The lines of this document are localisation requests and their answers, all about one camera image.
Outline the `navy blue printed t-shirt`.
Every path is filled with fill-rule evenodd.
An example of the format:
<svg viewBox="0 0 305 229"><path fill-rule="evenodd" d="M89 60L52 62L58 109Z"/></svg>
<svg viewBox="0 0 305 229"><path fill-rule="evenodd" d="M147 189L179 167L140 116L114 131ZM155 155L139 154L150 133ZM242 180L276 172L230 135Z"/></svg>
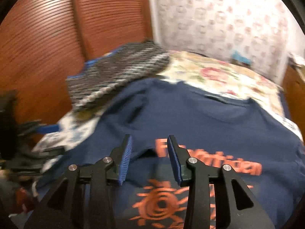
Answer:
<svg viewBox="0 0 305 229"><path fill-rule="evenodd" d="M185 83L136 81L102 114L93 134L38 181L44 195L71 164L95 163L132 136L126 181L113 188L118 228L182 228L188 189L175 182L167 139L216 168L231 165L276 228L304 194L304 145L254 100L233 100Z"/></svg>

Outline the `dark patterned folded cloth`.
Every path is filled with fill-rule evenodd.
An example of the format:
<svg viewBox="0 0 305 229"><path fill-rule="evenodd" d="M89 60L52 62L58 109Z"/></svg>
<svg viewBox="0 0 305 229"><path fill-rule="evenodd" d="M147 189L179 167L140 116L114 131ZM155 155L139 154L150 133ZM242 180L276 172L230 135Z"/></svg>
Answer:
<svg viewBox="0 0 305 229"><path fill-rule="evenodd" d="M74 111L97 101L128 83L156 74L170 63L169 52L147 40L122 45L110 54L88 61L83 71L66 79Z"/></svg>

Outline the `blue tissue box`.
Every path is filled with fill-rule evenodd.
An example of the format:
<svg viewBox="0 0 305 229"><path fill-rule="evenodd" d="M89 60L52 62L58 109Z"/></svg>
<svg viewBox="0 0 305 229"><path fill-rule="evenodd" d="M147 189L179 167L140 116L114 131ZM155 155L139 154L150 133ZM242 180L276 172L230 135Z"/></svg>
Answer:
<svg viewBox="0 0 305 229"><path fill-rule="evenodd" d="M252 64L252 61L244 56L242 56L238 51L235 51L233 54L232 54L232 59L233 60L236 60L240 63L243 63L243 64L246 64L248 66L250 66Z"/></svg>

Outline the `wooden sideboard cabinet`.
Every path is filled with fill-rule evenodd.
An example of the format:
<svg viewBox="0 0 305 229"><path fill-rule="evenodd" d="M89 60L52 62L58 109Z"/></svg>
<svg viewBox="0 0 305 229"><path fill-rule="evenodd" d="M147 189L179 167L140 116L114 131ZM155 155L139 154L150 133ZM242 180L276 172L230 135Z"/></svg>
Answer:
<svg viewBox="0 0 305 229"><path fill-rule="evenodd" d="M304 138L304 80L297 69L290 65L283 79L283 89L291 120L298 126Z"/></svg>

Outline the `circle patterned curtain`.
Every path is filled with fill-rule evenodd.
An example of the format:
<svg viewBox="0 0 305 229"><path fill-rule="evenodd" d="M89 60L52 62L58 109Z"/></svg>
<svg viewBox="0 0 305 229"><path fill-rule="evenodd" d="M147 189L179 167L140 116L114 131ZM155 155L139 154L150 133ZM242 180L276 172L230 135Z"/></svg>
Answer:
<svg viewBox="0 0 305 229"><path fill-rule="evenodd" d="M251 69L281 83L294 32L281 0L150 0L153 33L168 49L229 61L239 54Z"/></svg>

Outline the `wooden louvered closet door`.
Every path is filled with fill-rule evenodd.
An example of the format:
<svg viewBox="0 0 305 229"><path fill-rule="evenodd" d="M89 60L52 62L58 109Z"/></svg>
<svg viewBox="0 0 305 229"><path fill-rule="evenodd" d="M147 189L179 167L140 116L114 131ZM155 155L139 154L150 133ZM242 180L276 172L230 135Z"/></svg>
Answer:
<svg viewBox="0 0 305 229"><path fill-rule="evenodd" d="M54 123L71 109L68 76L152 36L149 0L1 0L1 91L17 91L19 123Z"/></svg>

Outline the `floral pink quilt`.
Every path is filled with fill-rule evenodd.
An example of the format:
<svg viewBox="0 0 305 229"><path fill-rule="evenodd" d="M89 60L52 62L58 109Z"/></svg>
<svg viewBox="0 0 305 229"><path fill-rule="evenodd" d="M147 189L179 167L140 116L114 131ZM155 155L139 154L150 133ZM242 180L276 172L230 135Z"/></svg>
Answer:
<svg viewBox="0 0 305 229"><path fill-rule="evenodd" d="M209 93L238 100L254 99L271 115L284 117L280 90L260 74L221 60L185 51L173 51L170 64L159 76L169 82L184 81Z"/></svg>

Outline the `blue floral white bedsheet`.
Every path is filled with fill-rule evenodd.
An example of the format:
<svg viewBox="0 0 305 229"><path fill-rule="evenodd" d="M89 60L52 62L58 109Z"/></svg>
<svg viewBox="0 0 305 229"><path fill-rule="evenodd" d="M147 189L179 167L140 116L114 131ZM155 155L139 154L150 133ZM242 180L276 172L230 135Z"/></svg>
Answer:
<svg viewBox="0 0 305 229"><path fill-rule="evenodd" d="M77 147L94 132L105 109L68 112L59 121L60 131L48 133L33 148L34 152L64 146L66 151Z"/></svg>

